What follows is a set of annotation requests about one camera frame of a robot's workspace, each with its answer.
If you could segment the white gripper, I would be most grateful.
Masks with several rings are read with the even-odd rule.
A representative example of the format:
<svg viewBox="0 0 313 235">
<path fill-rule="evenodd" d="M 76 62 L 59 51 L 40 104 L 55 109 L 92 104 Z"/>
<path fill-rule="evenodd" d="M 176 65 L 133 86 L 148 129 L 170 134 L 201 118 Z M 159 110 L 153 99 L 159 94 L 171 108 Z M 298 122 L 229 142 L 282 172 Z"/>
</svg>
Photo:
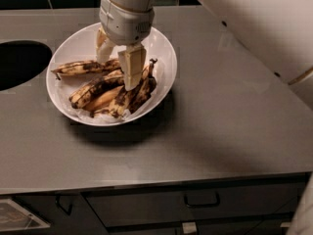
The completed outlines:
<svg viewBox="0 0 313 235">
<path fill-rule="evenodd" d="M 128 45 L 118 53 L 126 91 L 134 89 L 140 82 L 147 51 L 141 43 L 135 43 L 150 34 L 154 16 L 153 8 L 136 12 L 115 5 L 112 0 L 101 0 L 99 17 L 102 27 L 96 36 L 97 62 L 105 63 L 115 44 Z"/>
</svg>

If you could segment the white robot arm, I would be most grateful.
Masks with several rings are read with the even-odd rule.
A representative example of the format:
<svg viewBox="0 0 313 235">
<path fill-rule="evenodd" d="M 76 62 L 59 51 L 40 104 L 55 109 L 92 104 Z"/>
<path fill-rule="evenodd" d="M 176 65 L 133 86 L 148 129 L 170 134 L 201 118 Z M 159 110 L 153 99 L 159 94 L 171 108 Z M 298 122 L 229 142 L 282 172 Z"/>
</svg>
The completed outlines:
<svg viewBox="0 0 313 235">
<path fill-rule="evenodd" d="M 150 33 L 155 0 L 101 0 L 108 47 Z M 313 0 L 198 0 L 268 69 L 313 108 Z"/>
</svg>

